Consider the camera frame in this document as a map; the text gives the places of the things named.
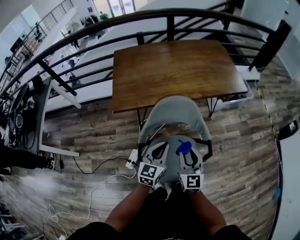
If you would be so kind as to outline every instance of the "wooden floor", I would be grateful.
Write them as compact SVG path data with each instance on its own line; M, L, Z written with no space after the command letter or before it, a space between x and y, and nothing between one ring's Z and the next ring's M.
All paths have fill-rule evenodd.
M277 129L299 113L300 84L291 81L277 58L263 72L258 86ZM203 192L221 210L228 224L236 224L254 240L266 240L276 212L278 162L268 115L256 88L253 84L251 87L254 99L216 111L211 119L206 102L198 102L211 132L214 152L204 164ZM137 147L138 136L136 112L112 114L110 100L106 100L83 105L81 110L72 108L47 115L43 142L80 152L76 159L79 166L91 172L108 158L127 158ZM14 174L0 183L5 203L31 232L42 231L44 222L60 236L61 228L44 219L41 209L51 204L57 212L86 217L90 192L100 181L116 173L133 174L122 159L108 161L93 175L82 174L71 157L62 159L62 174L13 168ZM59 223L70 235L90 222L104 221L136 183L136 178L109 179L94 192L89 219L62 214ZM46 226L45 232L49 239L55 239L50 227Z

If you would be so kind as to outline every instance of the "desk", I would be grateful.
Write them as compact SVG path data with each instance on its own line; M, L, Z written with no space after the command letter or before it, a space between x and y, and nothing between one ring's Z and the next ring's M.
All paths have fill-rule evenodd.
M28 142L26 148L23 146L23 143L21 143L20 146L14 147L14 149L26 150L32 153L37 153L38 151L41 150L41 151L53 152L62 155L79 157L78 152L62 150L62 149L49 147L42 144L46 105L47 105L51 88L53 88L59 94L64 96L65 99L69 100L77 108L81 108L81 105L76 101L76 99L70 94L67 94L61 87L59 87L58 84L55 82L55 80L52 80L50 77L43 80L43 89L40 92L33 94L33 98L36 101L36 106L35 106L36 114L34 119L35 129L28 134ZM5 145L8 145L9 142L8 136L9 136L9 127L7 125L5 130L5 136L4 136Z
M144 44L114 53L113 113L154 106L172 95L196 100L247 91L226 49L216 40Z

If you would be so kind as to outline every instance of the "chair backrest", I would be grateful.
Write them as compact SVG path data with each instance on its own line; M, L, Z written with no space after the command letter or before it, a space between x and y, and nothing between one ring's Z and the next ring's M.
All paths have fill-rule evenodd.
M154 106L142 128L138 143L146 143L147 137L164 123L175 122L187 124L191 130L201 135L202 140L210 140L210 132L197 104L185 96L171 96Z

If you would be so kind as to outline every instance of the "power strip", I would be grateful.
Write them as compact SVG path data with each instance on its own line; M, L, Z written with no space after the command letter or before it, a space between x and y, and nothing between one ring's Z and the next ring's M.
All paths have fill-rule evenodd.
M126 163L126 167L129 168L129 169L133 169L135 167L135 164L137 162L137 149L133 149L130 156L129 156L129 159Z

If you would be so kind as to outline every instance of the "wooden table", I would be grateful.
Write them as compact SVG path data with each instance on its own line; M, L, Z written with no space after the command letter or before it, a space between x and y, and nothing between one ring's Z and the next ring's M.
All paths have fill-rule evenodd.
M226 49L216 40L144 44L114 53L113 113L154 106L172 95L196 100L247 91Z

